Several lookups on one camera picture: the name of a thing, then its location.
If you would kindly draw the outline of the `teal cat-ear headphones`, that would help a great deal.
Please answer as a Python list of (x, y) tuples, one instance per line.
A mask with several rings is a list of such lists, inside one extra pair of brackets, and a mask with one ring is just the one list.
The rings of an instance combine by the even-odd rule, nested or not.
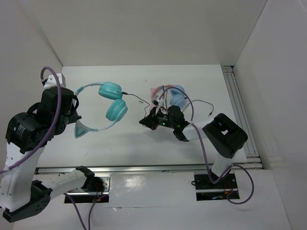
[(104, 131), (120, 122), (128, 111), (122, 87), (110, 81), (95, 81), (78, 87), (74, 95), (85, 103), (81, 111), (87, 116), (74, 123), (74, 137)]

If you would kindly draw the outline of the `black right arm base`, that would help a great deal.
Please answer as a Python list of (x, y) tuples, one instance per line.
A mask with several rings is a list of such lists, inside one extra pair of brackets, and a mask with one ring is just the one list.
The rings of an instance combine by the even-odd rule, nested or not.
[(212, 184), (207, 174), (195, 174), (191, 184), (196, 189), (197, 201), (239, 199), (239, 191), (234, 173), (228, 174), (222, 181)]

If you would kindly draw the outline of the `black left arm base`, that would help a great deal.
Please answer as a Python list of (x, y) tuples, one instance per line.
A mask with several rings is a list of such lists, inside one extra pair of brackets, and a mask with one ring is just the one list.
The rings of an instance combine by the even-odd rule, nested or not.
[(67, 192), (76, 204), (90, 204), (94, 201), (98, 203), (109, 202), (110, 175), (95, 177), (88, 188), (75, 188)]

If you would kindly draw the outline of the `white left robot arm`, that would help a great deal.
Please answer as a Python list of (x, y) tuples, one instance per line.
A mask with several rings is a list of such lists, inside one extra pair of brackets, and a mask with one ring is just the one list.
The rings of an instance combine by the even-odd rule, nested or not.
[(34, 179), (38, 159), (48, 141), (81, 118), (73, 104), (77, 100), (73, 91), (62, 88), (60, 109), (57, 109), (58, 90), (52, 87), (43, 91), (39, 103), (9, 121), (5, 173), (0, 183), (0, 206), (8, 222), (39, 214), (53, 198), (73, 189), (103, 192), (101, 178), (84, 166), (45, 179)]

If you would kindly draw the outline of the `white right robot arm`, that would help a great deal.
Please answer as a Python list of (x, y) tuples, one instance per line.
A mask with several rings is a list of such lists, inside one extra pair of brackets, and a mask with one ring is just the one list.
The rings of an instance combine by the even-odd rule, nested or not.
[[(193, 123), (184, 118), (178, 106), (171, 106), (164, 114), (154, 107), (139, 123), (151, 130), (158, 126), (173, 129), (174, 136), (183, 142), (199, 139), (211, 186), (221, 187), (226, 182), (226, 174), (233, 166), (233, 158), (248, 140), (246, 132), (227, 115), (219, 113), (209, 122)], [(207, 138), (218, 152), (210, 168), (203, 138)]]

